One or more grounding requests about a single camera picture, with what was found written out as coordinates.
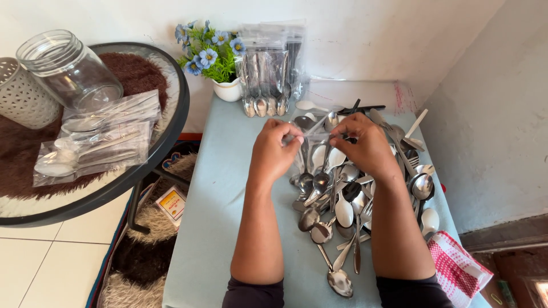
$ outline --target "white tiled floor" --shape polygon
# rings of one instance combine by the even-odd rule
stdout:
[[[55,225],[0,228],[0,307],[85,307],[130,196]]]

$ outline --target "black table rim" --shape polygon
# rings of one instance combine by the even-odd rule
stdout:
[[[171,121],[162,133],[158,141],[149,150],[149,161],[147,164],[141,166],[132,166],[126,170],[122,175],[117,177],[114,181],[108,183],[104,187],[101,187],[97,191],[91,194],[69,203],[65,206],[52,209],[43,213],[32,214],[21,217],[4,217],[0,218],[0,226],[7,227],[38,227],[56,224],[61,221],[65,221],[87,212],[91,212],[106,203],[114,200],[130,188],[135,186],[138,181],[144,178],[154,167],[159,164],[162,159],[167,155],[169,150],[177,141],[182,128],[185,126],[186,119],[189,115],[190,106],[190,92],[189,85],[186,78],[179,67],[179,64],[165,51],[150,46],[148,44],[133,43],[133,42],[116,42],[105,43],[89,46],[89,48],[103,47],[109,45],[133,45],[146,47],[155,50],[165,56],[173,66],[177,75],[179,76],[179,102],[177,108],[173,113]]]

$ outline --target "checkered towel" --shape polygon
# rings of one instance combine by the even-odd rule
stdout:
[[[436,264],[438,283],[456,308],[467,308],[493,273],[474,260],[445,231],[434,234],[427,245]]]

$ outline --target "clear glass jar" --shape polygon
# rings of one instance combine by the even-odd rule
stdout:
[[[69,31],[36,35],[19,47],[16,57],[51,95],[74,112],[93,112],[123,96],[120,81]]]

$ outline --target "blue cloth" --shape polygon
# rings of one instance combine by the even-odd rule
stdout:
[[[281,118],[290,119],[294,106]],[[386,120],[408,130],[415,115],[406,113]],[[165,282],[164,308],[221,307],[230,280],[230,262],[236,245],[242,215],[244,188],[253,143],[268,118],[248,118],[241,102],[226,102],[213,96],[192,184],[182,215],[179,235]],[[420,129],[414,138],[423,140]],[[431,163],[428,151],[420,154],[422,163]],[[436,174],[436,194],[425,208],[438,211],[440,229],[457,241],[458,234]],[[342,269],[352,280],[354,296],[344,299],[329,287],[327,264],[307,232],[297,228],[299,214],[291,203],[299,192],[283,176],[275,182],[272,201],[282,238],[285,264],[284,300],[286,307],[380,307],[379,291],[371,262],[371,245],[363,242],[362,268],[355,275],[351,256]],[[328,221],[331,214],[322,220]],[[324,245],[331,262],[339,255],[336,246],[345,240],[334,232]],[[471,307],[489,308],[480,294]]]

